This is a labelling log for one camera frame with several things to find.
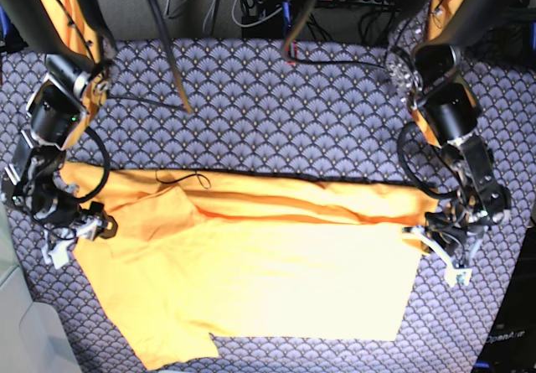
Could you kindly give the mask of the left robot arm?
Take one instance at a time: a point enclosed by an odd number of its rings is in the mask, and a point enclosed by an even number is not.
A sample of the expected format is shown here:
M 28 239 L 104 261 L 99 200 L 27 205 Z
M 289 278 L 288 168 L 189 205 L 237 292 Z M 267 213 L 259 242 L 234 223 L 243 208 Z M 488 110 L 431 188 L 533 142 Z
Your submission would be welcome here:
M 405 147 L 408 133 L 419 128 L 439 160 L 454 174 L 457 186 L 438 192 L 416 177 L 412 184 L 433 199 L 446 202 L 442 212 L 425 214 L 410 233 L 445 264 L 448 285 L 467 285 L 472 260 L 488 229 L 509 220 L 511 195 L 498 183 L 492 152 L 478 134 L 482 109 L 461 77 L 462 51 L 475 44 L 514 0 L 408 0 L 398 17 L 408 28 L 420 14 L 426 18 L 418 43 L 392 42 L 384 62 L 411 121 L 397 139 Z

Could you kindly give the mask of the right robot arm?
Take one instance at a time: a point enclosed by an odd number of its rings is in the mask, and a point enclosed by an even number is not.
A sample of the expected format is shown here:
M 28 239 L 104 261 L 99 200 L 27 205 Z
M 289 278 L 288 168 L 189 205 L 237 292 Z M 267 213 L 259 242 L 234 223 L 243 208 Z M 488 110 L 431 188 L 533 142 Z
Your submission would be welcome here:
M 4 169 L 5 204 L 28 215 L 44 229 L 44 260 L 60 269 L 69 261 L 68 247 L 79 238 L 93 241 L 116 234 L 117 223 L 94 198 L 104 189 L 111 171 L 105 144 L 89 127 L 90 111 L 83 100 L 103 95 L 109 60 L 95 60 L 91 51 L 78 54 L 60 38 L 41 0 L 1 0 L 24 41 L 45 55 L 42 85 L 28 100 L 30 127 L 20 133 L 11 163 Z M 96 187 L 76 197 L 76 185 L 59 188 L 54 175 L 64 166 L 70 142 L 86 133 L 100 149 L 103 174 Z

